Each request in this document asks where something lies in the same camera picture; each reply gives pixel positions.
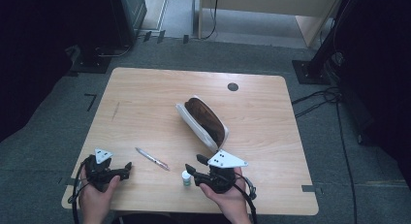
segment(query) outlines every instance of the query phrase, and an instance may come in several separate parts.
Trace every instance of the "white plastic piece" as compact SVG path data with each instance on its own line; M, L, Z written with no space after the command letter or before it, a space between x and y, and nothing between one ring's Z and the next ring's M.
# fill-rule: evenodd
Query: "white plastic piece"
M222 149L208 160L208 165L217 168L247 167L248 163Z
M112 157L112 153L105 151L103 149L96 148L94 149L94 153L96 154L96 162L97 164L101 164L104 161L108 160Z

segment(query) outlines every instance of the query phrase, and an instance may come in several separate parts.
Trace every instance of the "floor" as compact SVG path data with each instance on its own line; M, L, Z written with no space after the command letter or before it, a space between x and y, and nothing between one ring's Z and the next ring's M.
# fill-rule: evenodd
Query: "floor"
M146 0L146 2L147 12L151 13L158 11L150 11L150 7L161 9L164 0ZM146 28L142 32L152 31L154 35L160 31L165 31L165 37L183 38L184 35L188 35L191 39L197 39L198 7L199 0L167 0L159 27L157 29ZM204 9L203 12L203 35L208 36L213 27L213 10ZM294 16L225 10L217 10L216 15L215 32L207 41L307 48ZM155 22L148 16L143 25L149 21ZM330 19L323 28L321 36L318 36L311 46L312 49L319 48L330 31L331 23Z

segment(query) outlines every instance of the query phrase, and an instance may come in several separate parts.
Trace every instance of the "wooden table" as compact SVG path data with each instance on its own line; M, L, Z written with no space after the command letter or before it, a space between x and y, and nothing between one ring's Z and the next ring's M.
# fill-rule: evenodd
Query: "wooden table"
M235 82L237 91L228 89ZM192 95L202 98L230 129L223 148L247 161L242 168L257 187L258 214L314 215L318 205L285 80L278 76L117 68L96 112L79 163L95 148L113 153L111 169L133 163L130 178L120 182L112 209L219 213L192 180L182 184L185 163L198 172L208 167L196 154L212 153L178 115L175 104ZM167 163L167 172L142 157L140 147ZM62 199L73 187L68 186Z
M218 0L217 9L296 16L296 21L305 43L308 47L311 47L327 20L337 11L340 1L341 0ZM215 0L200 0L199 38L202 38L203 31L203 8L214 10Z

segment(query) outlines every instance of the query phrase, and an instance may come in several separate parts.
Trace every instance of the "wire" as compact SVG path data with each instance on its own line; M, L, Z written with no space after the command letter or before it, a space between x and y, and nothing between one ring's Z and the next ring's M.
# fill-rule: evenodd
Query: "wire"
M114 54L114 55L104 55L104 54L98 54L99 57L119 57L122 56L124 54L126 54L129 50L130 50L131 46L127 47L127 49L123 52L121 52L120 54Z
M342 143L342 149L344 151L344 158L345 158L345 164L347 165L347 170L348 170L348 176L350 177L350 185L351 185L351 192L353 196L353 210L354 210L354 223L357 224L357 198L356 198L356 189L354 186L354 180L353 180L353 175L351 173L351 167L350 167L350 162L348 161L348 156L347 156L347 149L345 146L345 141L344 141L344 135L342 132L342 124L341 124L341 116L339 114L339 103L338 101L335 103L336 106L336 114L338 118L338 127L339 127L339 136L341 138L341 143Z
M77 197L76 190L77 190L77 185L79 183L79 174L81 173L81 169L82 169L82 167L84 167L84 164L85 164L85 160L83 162L81 162L81 164L79 165L79 170L78 170L78 173L76 175L75 184L74 184L74 187L73 187L73 196L72 196L73 198ZM75 223L79 224L79 215L78 215L78 210L77 210L77 199L74 199L72 201L72 213L73 213L73 219L74 219Z
M81 192L81 190L82 190L83 188L85 188L85 186L87 186L88 184L90 184L90 183L84 184L84 186L82 186L81 189L79 189L79 191L77 192L77 194L76 194L75 196L71 196L71 197L69 198L69 203L71 203L71 201L73 201L74 199L76 199L76 198L79 196L79 192Z
M251 182L251 180L248 179L247 177L243 176L243 175L238 174L238 173L236 173L236 175L239 176L240 178L244 179L245 183L247 183L247 185L248 185L248 190L250 191L249 197L251 198L251 200L256 199L256 198L257 198L257 194L256 194L257 188L254 187L254 185L253 185L253 183Z
M316 104L314 106L311 106L307 110L296 114L295 117L296 118L301 117L301 116L303 116L303 115L305 115L305 114L307 114L307 113L309 113L313 110L316 110L316 109L320 108L324 104L336 103L341 99L341 93L338 91L338 88L333 86L333 87L327 88L326 90L317 91L317 92L312 93L311 95L299 98L298 100L293 101L291 104L295 105L295 104L297 104L301 101L304 101L304 100L309 99L309 98L314 97L314 96L320 96L320 95L322 95L324 97L325 101L323 101L319 104Z
M311 95L299 98L298 100L292 102L292 104L297 104L301 101L304 101L308 98L314 97L314 96L318 96L318 95L323 95L324 98L326 99L326 101L315 105L311 108L309 108L308 110L301 112L301 114L296 114L296 118L299 116L302 116L303 114L306 114L308 112L311 112L312 110L320 107L323 104L326 103L334 103L335 107L336 107L336 114L337 114L337 119L338 119L338 128L339 128L339 135L340 135L340 139L341 139L341 144L342 144L342 149L344 152L344 159L345 159L345 164L347 165L347 170L348 170L348 176L350 177L350 186L351 186L351 192L352 192L352 197L353 197L353 212L354 212L354 223L357 224L357 196L356 196L356 190L355 190L355 186L354 186L354 180L353 180L353 175L351 173L351 167L350 167L350 162L348 161L348 154L347 154L347 149L346 149L346 145L345 145L345 141L344 141L344 135L343 135L343 131L342 131L342 124L341 124L341 115L339 112L339 102L342 99L342 95L339 92L337 87L330 87L324 91L317 91L312 93Z
M238 185L236 185L235 183L233 184L233 187L236 188L241 195L245 198L245 200L247 201L248 205L250 206L251 209L251 215L253 217L253 223L254 224L258 224L257 222L257 212L256 212L256 207L254 207L253 201L251 201L250 196L248 196L240 187L238 187Z
M204 38L201 38L201 40L207 40L209 37L211 37L211 35L212 35L212 34L214 33L214 31L215 31L215 27L217 26L217 5L218 5L218 0L215 0L214 16L213 16L212 13L211 13L211 18L212 18L212 20L213 20L213 22L214 22L214 27L212 28L211 33L210 33L208 36L206 36L206 37L204 37Z

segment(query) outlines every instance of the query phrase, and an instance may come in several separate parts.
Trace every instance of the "hand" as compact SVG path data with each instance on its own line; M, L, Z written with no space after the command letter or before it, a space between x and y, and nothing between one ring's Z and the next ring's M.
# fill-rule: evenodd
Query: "hand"
M85 168L82 168L81 184L87 184ZM120 176L115 176L111 179L106 192L102 193L97 190L92 184L86 185L79 194L79 206L83 214L84 224L103 223L107 214L110 211L111 198L115 188L120 181Z
M236 174L242 175L241 168L234 168ZM236 185L245 191L245 181L242 178L236 180ZM250 224L250 219L248 218L247 206L244 197L241 193L234 187L224 194L217 194L212 189L204 183L200 184L205 195L214 201L224 213L224 215L233 224Z

